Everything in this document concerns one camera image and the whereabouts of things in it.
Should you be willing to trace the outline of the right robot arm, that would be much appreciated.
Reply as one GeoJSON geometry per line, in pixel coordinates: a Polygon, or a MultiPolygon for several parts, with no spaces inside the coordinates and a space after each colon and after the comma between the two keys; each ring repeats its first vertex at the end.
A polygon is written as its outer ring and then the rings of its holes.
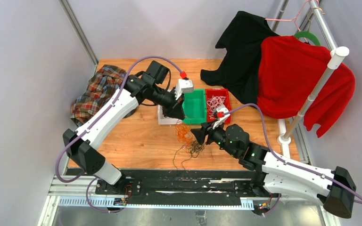
{"type": "Polygon", "coordinates": [[[224,128],[204,122],[192,129],[199,144],[216,143],[221,150],[238,159],[244,168],[254,171],[251,191],[266,192],[309,200],[340,218],[351,218],[356,185],[343,167],[324,169],[272,153],[268,147],[250,141],[249,134],[237,124],[224,128]]]}

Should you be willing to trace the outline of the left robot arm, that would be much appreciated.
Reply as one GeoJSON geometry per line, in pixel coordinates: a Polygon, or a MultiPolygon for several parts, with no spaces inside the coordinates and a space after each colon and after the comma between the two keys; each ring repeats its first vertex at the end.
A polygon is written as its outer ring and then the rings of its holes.
{"type": "Polygon", "coordinates": [[[167,67],[152,61],[147,70],[136,75],[126,74],[120,88],[90,120],[76,131],[68,129],[63,133],[63,153],[83,172],[105,181],[113,194],[121,194],[125,190],[125,177],[97,149],[119,121],[136,110],[144,100],[161,106],[165,117],[185,119],[182,104],[184,95],[194,90],[193,82],[184,71],[180,71],[181,78],[174,88],[159,87],[169,73],[167,67]]]}

